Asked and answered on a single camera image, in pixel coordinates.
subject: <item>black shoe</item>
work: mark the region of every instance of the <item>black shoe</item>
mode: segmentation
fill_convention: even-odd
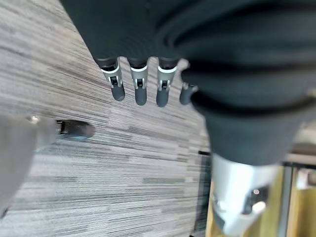
[[[95,133],[95,128],[91,124],[78,120],[57,120],[57,124],[60,124],[61,139],[88,139]]]

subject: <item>gray carpet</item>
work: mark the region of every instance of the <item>gray carpet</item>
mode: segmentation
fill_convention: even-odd
[[[80,119],[97,129],[88,141],[58,141],[36,154],[1,237],[203,235],[203,119],[179,103],[179,72],[167,107],[156,106],[154,58],[148,102],[137,106],[121,63],[126,98],[117,102],[58,1],[0,2],[0,112]]]

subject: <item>office floor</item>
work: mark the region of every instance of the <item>office floor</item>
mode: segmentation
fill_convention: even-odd
[[[158,108],[151,59],[148,102],[139,107],[123,59],[126,98],[116,102],[56,0],[1,1],[0,56],[2,114],[80,119],[97,130],[36,154],[0,236],[188,237],[205,221],[197,203],[209,165],[198,150],[208,142],[203,119],[178,102],[179,72],[168,106]]]

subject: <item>robotic hand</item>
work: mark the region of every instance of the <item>robotic hand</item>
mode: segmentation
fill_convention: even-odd
[[[239,235],[267,205],[277,166],[315,116],[316,3],[311,0],[61,0],[94,60],[124,98],[116,60],[128,58],[138,105],[146,61],[159,57],[157,105],[168,101],[177,59],[180,102],[205,117],[214,153],[213,208]]]

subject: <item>gray pants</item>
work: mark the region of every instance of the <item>gray pants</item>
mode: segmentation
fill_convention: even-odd
[[[56,140],[55,119],[0,115],[0,216],[22,185],[34,152]]]

